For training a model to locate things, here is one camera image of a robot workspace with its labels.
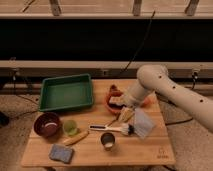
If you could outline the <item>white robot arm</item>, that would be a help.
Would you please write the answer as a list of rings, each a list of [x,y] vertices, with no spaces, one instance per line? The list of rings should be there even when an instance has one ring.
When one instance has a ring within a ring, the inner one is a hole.
[[[131,108],[139,107],[153,91],[168,98],[213,133],[213,100],[172,81],[163,65],[141,66],[136,81],[123,93],[122,102]]]

